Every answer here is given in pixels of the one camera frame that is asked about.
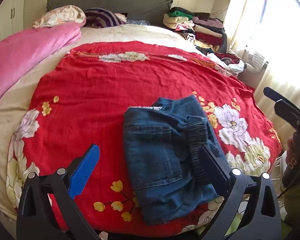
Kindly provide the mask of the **green sleeve right forearm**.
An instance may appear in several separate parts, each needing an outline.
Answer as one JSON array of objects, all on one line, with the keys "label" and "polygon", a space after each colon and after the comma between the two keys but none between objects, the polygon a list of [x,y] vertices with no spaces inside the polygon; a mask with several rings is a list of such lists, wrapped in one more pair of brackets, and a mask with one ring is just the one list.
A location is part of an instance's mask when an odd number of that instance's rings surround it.
[{"label": "green sleeve right forearm", "polygon": [[[295,132],[287,142],[287,168],[284,173],[285,177],[287,176],[287,172],[296,167],[299,157],[300,135]],[[287,237],[288,239],[300,239],[300,177],[284,193],[283,198],[287,212],[284,223],[291,228]]]}]

